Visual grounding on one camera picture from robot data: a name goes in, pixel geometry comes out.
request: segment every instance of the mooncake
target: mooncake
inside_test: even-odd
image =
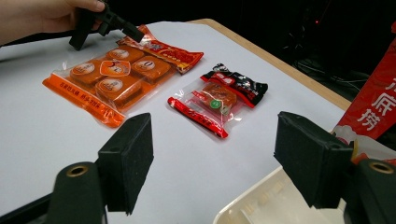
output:
[[[139,95],[142,85],[136,77],[107,77],[95,86],[96,92],[102,100],[123,109]]]
[[[106,57],[109,60],[128,61],[130,63],[135,62],[144,55],[145,53],[142,50],[127,45],[121,45],[106,53]]]
[[[202,102],[221,115],[228,115],[237,102],[236,94],[218,83],[207,83],[201,94],[204,96]]]
[[[95,83],[106,77],[99,72],[100,64],[101,61],[93,59],[76,65],[70,70],[70,77],[78,84],[93,88]]]
[[[132,64],[132,70],[148,83],[156,84],[171,68],[171,65],[157,57],[145,56]]]

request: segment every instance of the red snack package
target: red snack package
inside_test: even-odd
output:
[[[266,83],[230,72],[219,63],[170,97],[168,104],[218,137],[226,138],[229,135],[226,124],[240,120],[243,112],[254,108],[267,90]]]
[[[176,48],[159,41],[144,24],[140,25],[138,29],[145,34],[140,43],[134,41],[129,36],[125,36],[117,43],[120,46],[128,45],[141,49],[151,55],[161,58],[174,65],[180,74],[185,74],[190,71],[204,56],[203,52],[188,52],[184,49]]]
[[[335,128],[377,140],[396,125],[396,39]]]

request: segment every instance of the individually wrapped snack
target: individually wrapped snack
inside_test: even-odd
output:
[[[226,138],[233,121],[241,120],[267,90],[266,83],[230,72],[219,63],[199,80],[169,97],[168,104],[220,138]]]
[[[172,64],[180,74],[185,74],[190,71],[204,56],[203,52],[189,52],[159,41],[144,24],[140,25],[138,29],[145,34],[140,43],[134,41],[129,36],[125,36],[118,41],[118,44],[141,49],[151,55],[161,58]]]

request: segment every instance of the food packet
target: food packet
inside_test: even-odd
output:
[[[202,52],[188,52],[159,41],[146,25],[140,25],[138,29],[145,34],[140,43],[134,41],[129,36],[125,36],[118,41],[118,44],[135,47],[161,58],[172,64],[180,74],[190,71],[204,56]]]
[[[266,83],[230,72],[222,63],[168,98],[168,104],[220,138],[254,108],[268,90]]]
[[[145,25],[138,29],[145,31],[141,43],[127,45],[124,41],[118,41],[116,48],[103,55],[72,67],[54,70],[43,80],[43,84],[85,109],[106,126],[121,126],[125,121],[125,113],[133,105],[146,96],[157,93],[155,89],[180,71],[178,63],[185,65],[186,69],[180,73],[185,74],[204,55],[202,52],[188,52],[158,41]],[[190,55],[194,60],[171,63],[171,60],[165,60],[149,50],[154,45],[150,44],[151,40],[155,40],[155,49],[159,52],[171,49],[182,55]]]

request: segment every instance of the orange snack package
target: orange snack package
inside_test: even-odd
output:
[[[85,109],[106,126],[116,128],[125,121],[124,114],[135,103],[157,92],[153,90],[176,73],[177,68],[169,60],[137,46],[119,44],[86,62],[54,70],[43,80],[43,85]]]
[[[134,41],[131,37],[125,36],[118,41],[119,45],[128,45],[141,49],[153,56],[156,56],[172,64],[180,74],[190,71],[204,56],[203,52],[188,52],[174,46],[167,45],[159,41],[151,33],[149,28],[142,24],[138,29],[145,34],[140,43]]]

